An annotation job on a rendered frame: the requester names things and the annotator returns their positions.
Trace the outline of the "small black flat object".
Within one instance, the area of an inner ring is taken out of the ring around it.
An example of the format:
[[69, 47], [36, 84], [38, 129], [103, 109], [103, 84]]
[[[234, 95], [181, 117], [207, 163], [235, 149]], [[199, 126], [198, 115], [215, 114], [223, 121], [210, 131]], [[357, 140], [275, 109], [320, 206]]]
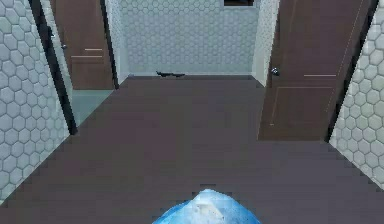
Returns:
[[156, 71], [156, 74], [161, 76], [161, 77], [182, 77], [182, 76], [185, 76], [184, 73], [172, 73], [172, 72], [160, 72], [160, 71]]

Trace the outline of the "dark brown room door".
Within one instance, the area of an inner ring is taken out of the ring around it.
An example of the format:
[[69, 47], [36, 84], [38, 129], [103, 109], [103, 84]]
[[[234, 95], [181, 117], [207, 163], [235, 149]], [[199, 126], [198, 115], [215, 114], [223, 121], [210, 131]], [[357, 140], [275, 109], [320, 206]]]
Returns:
[[371, 3], [280, 0], [260, 140], [326, 137]]
[[112, 90], [113, 73], [100, 0], [50, 0], [75, 90]]

